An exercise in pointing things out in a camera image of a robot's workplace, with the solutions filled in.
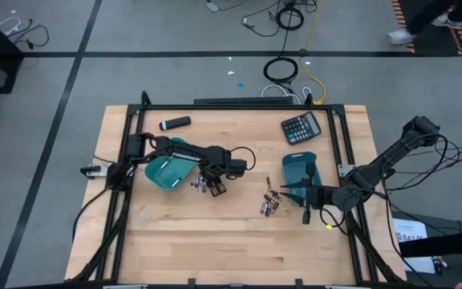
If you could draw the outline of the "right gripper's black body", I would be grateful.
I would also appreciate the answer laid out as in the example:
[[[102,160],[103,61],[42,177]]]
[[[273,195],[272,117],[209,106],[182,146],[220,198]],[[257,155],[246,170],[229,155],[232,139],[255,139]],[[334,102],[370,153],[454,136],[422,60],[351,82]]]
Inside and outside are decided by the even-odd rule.
[[[316,175],[316,164],[314,162],[306,162],[306,175],[307,178],[302,180],[302,187],[306,190],[303,201],[303,225],[310,224],[310,211],[312,209],[321,210],[324,205],[330,204],[327,199],[332,193],[331,187],[315,185],[313,183],[314,176]]]

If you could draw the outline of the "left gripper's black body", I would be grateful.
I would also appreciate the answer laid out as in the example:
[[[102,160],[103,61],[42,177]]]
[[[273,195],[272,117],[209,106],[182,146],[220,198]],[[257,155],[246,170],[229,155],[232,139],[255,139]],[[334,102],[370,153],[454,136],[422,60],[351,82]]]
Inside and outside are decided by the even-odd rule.
[[[213,161],[203,161],[203,177],[207,185],[219,185],[222,183],[221,178],[228,175],[230,175],[230,171],[226,167],[222,168]]]

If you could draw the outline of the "blue grey plastic bin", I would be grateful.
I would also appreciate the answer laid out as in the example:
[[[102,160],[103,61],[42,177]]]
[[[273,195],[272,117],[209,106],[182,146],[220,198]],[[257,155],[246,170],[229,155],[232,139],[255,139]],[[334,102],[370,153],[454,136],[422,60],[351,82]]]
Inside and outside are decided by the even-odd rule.
[[[282,172],[285,179],[286,185],[299,182],[301,179],[307,179],[308,174],[306,173],[306,163],[313,164],[315,166],[314,175],[312,178],[312,185],[321,185],[321,178],[316,168],[317,156],[311,152],[293,153],[285,155],[282,158]],[[284,193],[297,195],[299,197],[306,196],[306,187],[302,188],[284,188],[281,194]]]

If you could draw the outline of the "black desk calculator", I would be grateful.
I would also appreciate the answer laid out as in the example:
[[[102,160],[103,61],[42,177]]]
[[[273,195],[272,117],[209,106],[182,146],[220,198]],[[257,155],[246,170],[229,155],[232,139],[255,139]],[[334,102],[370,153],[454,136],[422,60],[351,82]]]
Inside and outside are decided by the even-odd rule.
[[[319,136],[322,131],[312,112],[281,122],[282,131],[289,145],[296,145]]]

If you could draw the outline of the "teal green plastic bin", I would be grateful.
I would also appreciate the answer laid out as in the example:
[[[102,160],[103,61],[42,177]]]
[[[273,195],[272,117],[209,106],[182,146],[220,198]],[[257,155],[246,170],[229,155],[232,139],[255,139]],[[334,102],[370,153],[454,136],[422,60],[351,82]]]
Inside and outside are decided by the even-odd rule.
[[[160,167],[166,160],[169,160],[168,165],[161,169]],[[197,163],[195,161],[163,156],[147,164],[144,174],[147,179],[161,189],[172,191],[177,189],[184,182],[185,178],[192,172],[196,165]],[[172,187],[176,179],[180,179],[180,182],[177,186]]]

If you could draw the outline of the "black white marker pen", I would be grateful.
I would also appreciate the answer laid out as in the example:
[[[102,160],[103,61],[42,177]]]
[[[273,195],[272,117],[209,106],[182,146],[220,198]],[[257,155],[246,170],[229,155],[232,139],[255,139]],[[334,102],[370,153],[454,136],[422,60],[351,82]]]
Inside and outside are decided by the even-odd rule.
[[[166,131],[169,129],[179,128],[186,125],[190,125],[192,123],[191,118],[189,116],[182,116],[176,119],[165,120],[159,123],[159,127],[161,131]]]

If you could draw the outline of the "black ribbed bar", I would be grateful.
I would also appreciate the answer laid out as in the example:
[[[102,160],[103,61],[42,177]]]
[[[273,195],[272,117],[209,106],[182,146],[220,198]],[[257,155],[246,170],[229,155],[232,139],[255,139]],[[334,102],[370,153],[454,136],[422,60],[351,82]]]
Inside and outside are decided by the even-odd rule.
[[[243,97],[243,98],[214,98],[214,99],[195,99],[194,105],[291,105],[294,102],[288,97]]]

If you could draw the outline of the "white paper sheet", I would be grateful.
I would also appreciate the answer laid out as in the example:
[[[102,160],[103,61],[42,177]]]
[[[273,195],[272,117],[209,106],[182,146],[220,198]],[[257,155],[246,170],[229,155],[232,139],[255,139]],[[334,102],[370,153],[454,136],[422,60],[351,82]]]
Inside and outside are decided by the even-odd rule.
[[[428,237],[428,232],[422,222],[393,219],[396,237],[399,243],[415,241]],[[416,272],[435,274],[435,265],[431,257],[405,258],[404,259]]]

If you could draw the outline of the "black side table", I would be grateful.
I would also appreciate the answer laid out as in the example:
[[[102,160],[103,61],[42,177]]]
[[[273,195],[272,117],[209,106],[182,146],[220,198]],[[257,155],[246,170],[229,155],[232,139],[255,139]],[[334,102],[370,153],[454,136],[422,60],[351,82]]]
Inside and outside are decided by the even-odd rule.
[[[462,283],[462,222],[423,215],[394,212],[394,218],[422,222],[428,237],[415,241],[402,242],[400,253],[405,258],[442,256],[448,269],[442,275],[418,273],[405,260],[404,270],[407,281],[423,286],[454,287]]]

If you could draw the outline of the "person's shoe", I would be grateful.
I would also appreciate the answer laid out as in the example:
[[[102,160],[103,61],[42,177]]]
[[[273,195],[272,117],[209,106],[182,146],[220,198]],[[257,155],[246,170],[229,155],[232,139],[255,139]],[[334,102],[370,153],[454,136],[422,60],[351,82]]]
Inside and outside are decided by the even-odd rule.
[[[409,44],[415,38],[407,29],[398,29],[387,33],[387,38],[393,45]]]
[[[442,14],[435,18],[431,24],[433,26],[446,26],[452,29],[459,29],[462,26],[462,16],[459,14]]]

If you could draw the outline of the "person's legs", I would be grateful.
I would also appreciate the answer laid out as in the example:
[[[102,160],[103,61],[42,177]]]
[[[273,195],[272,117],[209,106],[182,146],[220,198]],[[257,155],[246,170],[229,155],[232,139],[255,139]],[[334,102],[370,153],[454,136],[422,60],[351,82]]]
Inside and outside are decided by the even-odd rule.
[[[406,25],[405,29],[412,35],[417,35],[435,18],[448,13],[462,16],[462,0],[432,0]]]

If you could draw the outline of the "black aluminium rig frame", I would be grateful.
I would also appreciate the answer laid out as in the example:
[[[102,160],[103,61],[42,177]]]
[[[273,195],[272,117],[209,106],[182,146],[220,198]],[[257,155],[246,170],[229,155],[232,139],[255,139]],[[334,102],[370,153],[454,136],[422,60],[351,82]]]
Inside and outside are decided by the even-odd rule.
[[[235,149],[249,162],[244,177],[226,181],[219,197],[196,193],[189,183],[174,191],[153,185],[143,168],[136,170],[130,195],[128,223],[120,239],[109,248],[105,279],[120,283],[293,285],[351,285],[369,279],[371,260],[361,245],[351,246],[339,230],[327,230],[328,216],[313,213],[302,224],[302,211],[282,203],[270,217],[260,205],[271,185],[283,180],[282,158],[311,151],[327,185],[338,184],[340,161],[367,163],[377,153],[367,111],[361,105],[314,108],[322,134],[300,145],[282,135],[283,120],[303,108],[256,106],[151,105],[143,118],[136,106],[106,107],[95,147],[98,158],[115,160],[120,154],[125,125],[141,124],[158,134],[162,120],[190,116],[192,123],[172,135],[200,146]]]

